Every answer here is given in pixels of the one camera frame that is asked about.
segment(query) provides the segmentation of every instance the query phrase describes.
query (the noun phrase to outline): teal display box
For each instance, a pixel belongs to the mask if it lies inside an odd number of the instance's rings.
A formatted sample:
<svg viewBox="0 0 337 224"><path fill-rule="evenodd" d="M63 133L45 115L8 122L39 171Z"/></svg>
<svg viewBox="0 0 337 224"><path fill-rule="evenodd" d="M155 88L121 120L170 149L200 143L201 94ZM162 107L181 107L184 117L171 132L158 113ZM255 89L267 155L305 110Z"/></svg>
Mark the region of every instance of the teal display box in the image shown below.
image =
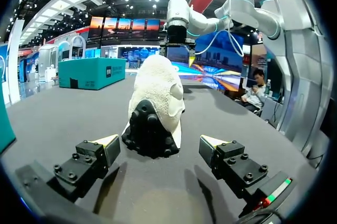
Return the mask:
<svg viewBox="0 0 337 224"><path fill-rule="evenodd" d="M86 58L59 62L60 87L99 90L125 79L126 59Z"/></svg>

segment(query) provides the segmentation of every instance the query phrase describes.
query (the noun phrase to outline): large led screen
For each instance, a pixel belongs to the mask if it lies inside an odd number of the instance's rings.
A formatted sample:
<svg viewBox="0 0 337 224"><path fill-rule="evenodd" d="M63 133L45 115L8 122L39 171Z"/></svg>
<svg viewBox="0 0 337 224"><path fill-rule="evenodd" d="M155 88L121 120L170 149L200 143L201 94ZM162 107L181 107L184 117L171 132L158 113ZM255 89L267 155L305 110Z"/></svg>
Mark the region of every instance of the large led screen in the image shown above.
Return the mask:
<svg viewBox="0 0 337 224"><path fill-rule="evenodd" d="M103 17L91 18L88 38L97 38L101 36L103 19Z"/></svg>
<svg viewBox="0 0 337 224"><path fill-rule="evenodd" d="M215 33L196 40L196 53L207 48ZM243 38L235 35L240 47ZM172 61L181 78L192 79L220 91L238 91L242 71L242 57L233 49L228 33L221 32L212 46L204 53L196 55L189 67L189 52L185 47L169 47L167 58Z"/></svg>
<svg viewBox="0 0 337 224"><path fill-rule="evenodd" d="M159 35L160 20L147 20L146 38L157 38Z"/></svg>
<svg viewBox="0 0 337 224"><path fill-rule="evenodd" d="M120 18L116 31L117 37L128 37L131 29L131 19Z"/></svg>
<svg viewBox="0 0 337 224"><path fill-rule="evenodd" d="M117 27L117 19L116 18L111 18L111 17L105 18L102 35L104 37L114 35L115 32L116 32L116 27Z"/></svg>
<svg viewBox="0 0 337 224"><path fill-rule="evenodd" d="M145 20L142 19L133 20L132 37L134 38L144 37L144 30L145 30Z"/></svg>

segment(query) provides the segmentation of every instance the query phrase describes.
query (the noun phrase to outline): white pillar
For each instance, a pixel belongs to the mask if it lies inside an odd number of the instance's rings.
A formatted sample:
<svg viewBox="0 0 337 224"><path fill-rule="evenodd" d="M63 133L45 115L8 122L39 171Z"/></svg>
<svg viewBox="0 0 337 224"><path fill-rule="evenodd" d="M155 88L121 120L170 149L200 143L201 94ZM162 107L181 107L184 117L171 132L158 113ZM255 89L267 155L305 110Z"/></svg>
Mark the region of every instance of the white pillar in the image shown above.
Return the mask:
<svg viewBox="0 0 337 224"><path fill-rule="evenodd" d="M8 40L8 88L9 98L14 104L20 101L19 85L17 78L17 59L19 53L19 42L24 20L16 20Z"/></svg>

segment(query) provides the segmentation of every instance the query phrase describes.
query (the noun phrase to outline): display screen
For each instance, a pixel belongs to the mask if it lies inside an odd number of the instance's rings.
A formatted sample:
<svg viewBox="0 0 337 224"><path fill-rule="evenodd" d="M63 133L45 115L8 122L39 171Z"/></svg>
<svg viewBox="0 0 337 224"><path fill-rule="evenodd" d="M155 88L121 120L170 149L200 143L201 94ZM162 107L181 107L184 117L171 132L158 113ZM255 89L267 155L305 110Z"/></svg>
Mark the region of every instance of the display screen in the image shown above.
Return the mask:
<svg viewBox="0 0 337 224"><path fill-rule="evenodd" d="M116 31L117 37L128 37L130 29L131 29L131 19L120 18Z"/></svg>
<svg viewBox="0 0 337 224"><path fill-rule="evenodd" d="M196 40L196 53L204 51L214 34L205 35ZM243 38L235 36L242 47ZM212 46L204 53L196 55L194 63L189 67L189 52L185 47L169 47L167 58L171 60L181 78L203 82L220 91L238 91L242 71L240 57L229 42L226 32L220 33Z"/></svg>
<svg viewBox="0 0 337 224"><path fill-rule="evenodd" d="M105 18L104 28L103 28L103 37L112 36L116 32L117 19L107 17Z"/></svg>
<svg viewBox="0 0 337 224"><path fill-rule="evenodd" d="M101 36L103 19L103 17L91 18L88 38L97 38Z"/></svg>
<svg viewBox="0 0 337 224"><path fill-rule="evenodd" d="M146 38L157 38L159 35L160 20L147 20Z"/></svg>
<svg viewBox="0 0 337 224"><path fill-rule="evenodd" d="M126 59L131 64L143 63L146 58L159 52L159 48L153 47L120 47L118 58Z"/></svg>
<svg viewBox="0 0 337 224"><path fill-rule="evenodd" d="M144 37L145 20L137 19L133 20L132 25L132 37L142 38Z"/></svg>

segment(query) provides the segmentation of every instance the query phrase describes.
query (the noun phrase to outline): man sitting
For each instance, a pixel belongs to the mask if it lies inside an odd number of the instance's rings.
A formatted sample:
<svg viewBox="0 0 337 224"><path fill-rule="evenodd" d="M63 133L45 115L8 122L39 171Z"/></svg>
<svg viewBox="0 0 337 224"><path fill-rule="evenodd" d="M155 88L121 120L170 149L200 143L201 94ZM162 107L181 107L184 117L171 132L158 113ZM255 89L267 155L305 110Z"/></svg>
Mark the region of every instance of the man sitting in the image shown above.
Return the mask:
<svg viewBox="0 0 337 224"><path fill-rule="evenodd" d="M246 107L251 112L261 109L265 101L264 73L262 70L256 69L253 75L257 85L248 89L247 93L241 97L241 100L237 101L238 104Z"/></svg>

